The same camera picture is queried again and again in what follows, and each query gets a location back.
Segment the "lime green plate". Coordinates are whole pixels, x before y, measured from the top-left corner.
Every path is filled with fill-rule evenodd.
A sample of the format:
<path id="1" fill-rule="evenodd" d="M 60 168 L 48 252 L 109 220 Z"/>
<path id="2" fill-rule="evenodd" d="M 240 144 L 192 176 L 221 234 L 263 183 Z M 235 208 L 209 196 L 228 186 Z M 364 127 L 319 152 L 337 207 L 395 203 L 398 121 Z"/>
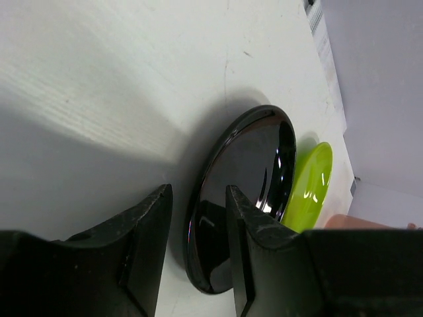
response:
<path id="1" fill-rule="evenodd" d="M 333 151 L 327 142 L 319 143 L 300 158 L 281 224 L 296 233 L 315 226 L 327 196 L 332 166 Z"/>

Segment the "black plate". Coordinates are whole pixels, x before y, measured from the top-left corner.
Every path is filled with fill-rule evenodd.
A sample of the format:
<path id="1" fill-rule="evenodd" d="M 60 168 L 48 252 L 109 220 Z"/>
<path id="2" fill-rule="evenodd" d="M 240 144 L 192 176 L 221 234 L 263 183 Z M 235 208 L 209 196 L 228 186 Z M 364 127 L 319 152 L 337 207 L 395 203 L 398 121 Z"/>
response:
<path id="1" fill-rule="evenodd" d="M 241 114 L 219 137 L 200 169 L 186 210 L 183 256 L 199 291 L 232 288 L 225 191 L 237 186 L 252 204 L 279 221 L 293 186 L 297 146 L 293 125 L 279 107 Z"/>

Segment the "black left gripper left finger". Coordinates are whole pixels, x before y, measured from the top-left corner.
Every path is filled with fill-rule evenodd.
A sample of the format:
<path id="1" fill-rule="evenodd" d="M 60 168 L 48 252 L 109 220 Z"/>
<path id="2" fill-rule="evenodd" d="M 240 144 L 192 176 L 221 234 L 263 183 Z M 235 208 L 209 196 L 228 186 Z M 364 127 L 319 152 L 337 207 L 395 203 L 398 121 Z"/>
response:
<path id="1" fill-rule="evenodd" d="M 64 241 L 2 230 L 1 315 L 153 316 L 172 208 L 164 184 Z"/>

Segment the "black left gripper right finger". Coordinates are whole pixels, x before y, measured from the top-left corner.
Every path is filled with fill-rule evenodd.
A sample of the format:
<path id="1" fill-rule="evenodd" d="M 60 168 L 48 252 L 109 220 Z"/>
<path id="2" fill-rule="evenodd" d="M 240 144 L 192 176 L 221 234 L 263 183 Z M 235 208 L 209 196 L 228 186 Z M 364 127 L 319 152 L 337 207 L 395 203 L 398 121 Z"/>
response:
<path id="1" fill-rule="evenodd" d="M 296 233 L 226 189 L 238 316 L 421 316 L 421 230 Z"/>

